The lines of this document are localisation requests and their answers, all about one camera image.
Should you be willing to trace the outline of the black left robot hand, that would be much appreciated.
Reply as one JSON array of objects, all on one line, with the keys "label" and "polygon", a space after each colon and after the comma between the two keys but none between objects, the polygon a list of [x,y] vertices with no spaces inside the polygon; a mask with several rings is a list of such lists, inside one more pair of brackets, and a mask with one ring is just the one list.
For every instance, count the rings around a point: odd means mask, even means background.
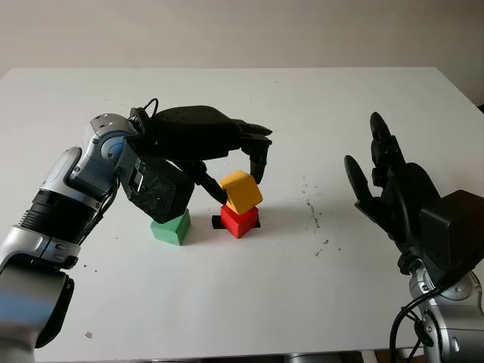
[{"label": "black left robot hand", "polygon": [[133,107],[129,118],[141,136],[138,144],[150,157],[173,162],[196,185],[224,204],[227,193],[207,173],[205,162],[242,150],[250,158],[250,174],[259,184],[267,163],[271,130],[232,119],[210,106],[173,107],[148,115]]}]

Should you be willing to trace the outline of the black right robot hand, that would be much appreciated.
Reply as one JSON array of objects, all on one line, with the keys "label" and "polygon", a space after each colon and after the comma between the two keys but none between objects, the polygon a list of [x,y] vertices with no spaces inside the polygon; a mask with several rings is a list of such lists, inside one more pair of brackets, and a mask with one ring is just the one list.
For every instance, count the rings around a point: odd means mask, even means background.
[{"label": "black right robot hand", "polygon": [[346,174],[356,196],[356,208],[387,233],[400,253],[405,253],[420,244],[419,213],[423,206],[440,198],[439,192],[421,166],[405,161],[396,136],[379,113],[371,114],[370,127],[371,179],[382,189],[381,195],[371,194],[360,165],[350,155],[344,157]]}]

